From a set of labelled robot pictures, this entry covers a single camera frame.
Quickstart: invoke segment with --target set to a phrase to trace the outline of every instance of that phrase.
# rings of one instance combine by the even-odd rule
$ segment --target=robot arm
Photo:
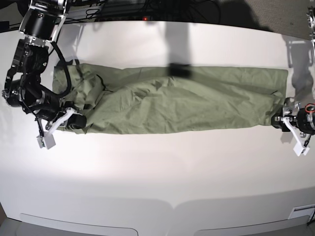
[[[313,45],[313,57],[315,61],[315,16],[314,9],[309,8],[307,14],[309,27],[312,30],[311,41]],[[306,155],[310,139],[315,135],[315,104],[308,104],[302,108],[299,101],[287,98],[283,108],[272,117],[272,125],[283,132],[292,132],[297,141],[294,147],[295,153],[300,156]]]
[[[12,107],[22,107],[26,114],[32,113],[38,122],[40,147],[55,145],[52,136],[59,126],[83,128],[86,118],[77,113],[70,103],[62,103],[62,98],[71,91],[70,74],[65,59],[55,39],[65,21],[69,8],[68,0],[33,0],[19,31],[25,35],[18,43],[11,68],[8,70],[2,96]],[[67,79],[64,92],[55,94],[40,84],[41,73],[48,64],[50,42],[57,52]],[[17,72],[22,72],[19,80],[13,80]],[[48,123],[44,132],[41,120]]]

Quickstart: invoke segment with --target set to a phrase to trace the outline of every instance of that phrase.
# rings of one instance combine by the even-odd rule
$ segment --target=green cloth
[[[72,92],[65,101],[74,101],[88,120],[76,133],[165,134],[271,125],[271,116],[284,104],[288,75],[286,70],[236,67],[188,67],[187,78],[169,76],[164,67],[68,68]],[[65,88],[64,72],[56,67],[53,91]]]

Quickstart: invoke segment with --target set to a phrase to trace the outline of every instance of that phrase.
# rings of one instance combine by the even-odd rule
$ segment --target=wire
[[[305,111],[306,111],[307,113],[315,113],[315,110],[313,110],[313,111],[308,110],[308,108],[309,108],[310,106],[313,107],[313,106],[315,106],[315,104],[314,104],[314,103],[309,103],[309,104],[307,104],[306,107],[305,107]]]
[[[193,19],[192,13],[190,11],[188,11],[188,15],[190,17],[190,20],[195,23],[195,20]]]
[[[63,57],[63,54],[62,52],[60,51],[58,45],[56,42],[51,42],[51,45],[54,47],[56,53],[58,54],[58,57],[60,59],[60,62],[63,66],[63,70],[64,70],[64,73],[65,73],[65,78],[67,80],[67,88],[65,89],[65,91],[63,91],[62,93],[60,94],[56,94],[52,91],[50,91],[49,89],[47,89],[46,87],[44,87],[43,85],[40,85],[40,88],[44,91],[44,92],[47,92],[47,93],[50,93],[52,94],[53,96],[56,96],[57,98],[63,98],[65,96],[67,96],[70,91],[71,91],[71,88],[72,88],[72,83],[71,83],[71,77],[70,77],[70,73],[69,73],[69,70],[68,70],[68,67],[67,67],[67,63]]]
[[[26,68],[26,64],[27,64],[27,60],[28,60],[28,57],[25,56],[24,57],[24,60],[23,60],[23,79],[22,81],[25,81],[27,79],[27,68]],[[44,130],[39,122],[39,119],[38,119],[38,116],[30,109],[30,107],[26,104],[25,100],[24,100],[24,97],[22,95],[22,88],[20,89],[19,91],[19,94],[20,94],[20,97],[21,97],[21,100],[22,100],[22,103],[23,105],[35,116],[35,121],[37,121],[37,124],[38,124],[38,129],[39,129],[39,135],[41,137],[44,137]]]
[[[140,12],[140,11],[145,12],[145,11],[148,9],[148,6],[149,6],[149,4],[150,4],[149,1],[150,1],[150,0],[145,0],[145,2],[144,2],[144,4],[143,4],[142,8],[140,8],[137,12]]]
[[[304,142],[304,146],[307,147],[310,144],[311,141],[311,135],[309,135],[308,139]]]
[[[314,216],[315,216],[315,209],[314,209],[314,213],[313,213],[313,216],[311,217],[311,220],[307,223],[307,226],[309,226],[311,223],[314,223],[315,220],[314,219]]]
[[[88,9],[85,11],[85,14],[87,15],[86,19],[90,20],[93,18],[94,15],[98,15],[100,12],[101,12],[101,9]]]
[[[88,5],[93,5],[93,4],[98,4],[99,0],[88,0],[88,1],[77,1],[75,3],[73,3],[72,6],[88,6]]]
[[[59,34],[58,34],[58,36],[57,36],[56,43],[58,43],[59,36],[60,36],[60,34],[61,34],[61,30],[60,30],[60,32],[59,32]],[[54,50],[55,50],[55,48],[53,47],[53,49],[51,50],[51,52],[48,54],[49,57],[50,57],[50,55],[54,52]]]
[[[102,85],[103,85],[103,87],[104,87],[104,91],[113,92],[113,91],[111,91],[111,90],[106,89],[107,87],[106,87],[106,85],[104,84],[104,81],[103,81],[102,77],[100,77],[99,75],[96,75],[96,76],[98,76],[98,77],[99,77],[100,82],[101,82],[101,84],[102,84]]]
[[[95,19],[95,18],[97,18],[98,16],[95,16],[95,17],[90,17],[89,18],[89,20],[90,19]],[[81,19],[77,19],[76,21],[78,21],[78,20],[86,20],[87,18],[81,18]],[[64,25],[69,25],[69,24],[74,24],[75,22],[73,22],[73,21],[67,21],[67,22],[65,22],[64,23]]]
[[[37,121],[37,124],[38,124],[38,129],[39,129],[39,135],[41,137],[44,137],[44,130],[43,128],[41,127],[41,124],[39,122],[39,119],[37,117],[37,115],[30,109],[30,107],[26,104],[25,100],[24,100],[24,97],[21,95],[21,98],[22,98],[22,103],[24,104],[24,106],[35,116],[35,121]]]
[[[199,4],[202,4],[202,3],[205,3],[205,2],[211,2],[211,3],[213,3],[213,4],[216,6],[216,8],[217,8],[217,10],[218,10],[218,15],[219,15],[217,24],[219,25],[219,24],[221,23],[221,8],[220,8],[220,6],[219,6],[219,4],[218,4],[217,2],[215,2],[214,0],[203,0],[203,1],[196,1],[196,0],[193,0],[193,2],[194,2],[195,5],[199,5]],[[202,15],[202,14],[200,13],[200,11],[197,10],[197,8],[195,8],[195,7],[192,6],[192,5],[190,5],[190,7],[191,7],[198,15],[200,15],[203,19],[205,19],[205,20],[207,21],[207,23],[210,23],[210,22],[207,20],[207,18],[206,18],[204,15]]]
[[[200,13],[200,11],[198,11],[197,10],[197,8],[195,8],[194,6],[190,6],[196,13],[198,13],[198,15],[200,15],[208,24],[210,24],[210,22],[207,20],[207,18],[204,16],[204,15],[202,15],[201,13]]]
[[[80,22],[80,23],[86,23],[86,21],[81,21],[80,19],[73,19],[73,18],[69,18],[69,17],[67,17],[66,19],[69,19],[69,20],[72,20],[72,21],[77,21],[77,22]]]
[[[102,6],[103,4],[107,3],[109,0],[100,1],[96,4],[96,6]]]

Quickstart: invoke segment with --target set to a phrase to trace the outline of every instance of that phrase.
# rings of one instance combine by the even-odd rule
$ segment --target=white panel
[[[134,229],[112,228],[95,225],[73,224],[58,220],[50,220],[32,215],[21,214],[22,222],[39,225],[47,228],[64,230],[76,233],[98,235],[98,236],[138,236],[138,232]]]
[[[19,37],[0,34],[0,88]],[[67,60],[116,68],[171,62],[284,68],[294,93],[291,79],[312,78],[314,70],[306,63],[310,42],[290,48],[290,41],[300,40],[206,24],[108,22],[66,25],[58,44]],[[49,88],[56,62],[53,53],[42,75]],[[0,201],[12,219],[23,213],[133,228],[140,236],[192,236],[285,220],[293,207],[315,199],[315,148],[298,158],[290,137],[272,127],[170,135],[57,132],[49,151],[38,148],[37,133],[31,115],[0,99]]]
[[[298,206],[293,208],[289,219],[293,219],[293,218],[297,218],[297,217],[301,217],[301,216],[309,216],[309,219],[312,218],[313,214],[314,214],[314,210],[315,210],[315,205],[307,205],[307,206]]]
[[[245,236],[253,234],[261,234],[276,230],[283,230],[299,225],[306,225],[307,217],[300,217],[291,220],[272,222],[269,224],[251,225],[229,229],[200,230],[194,236]]]

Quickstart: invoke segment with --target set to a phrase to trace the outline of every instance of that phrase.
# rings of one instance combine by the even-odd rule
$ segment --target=metal bracket
[[[47,148],[51,149],[53,146],[56,145],[53,133],[57,130],[57,128],[67,121],[74,113],[76,113],[75,109],[73,108],[67,108],[66,114],[62,117],[60,117],[58,120],[56,120],[55,123],[50,127],[48,132],[44,132],[44,137],[41,137],[40,135],[37,136],[37,141],[40,148]]]
[[[297,132],[300,133],[300,131],[296,128],[294,128],[291,124],[290,124],[290,117],[284,117],[282,119],[283,123],[288,127],[288,129],[292,132],[297,144],[294,147],[294,151],[296,153],[297,156],[300,156],[301,154],[304,154],[305,156],[307,155],[307,153],[309,152],[310,148],[308,146],[304,146],[303,141],[300,138],[300,134],[298,134]]]

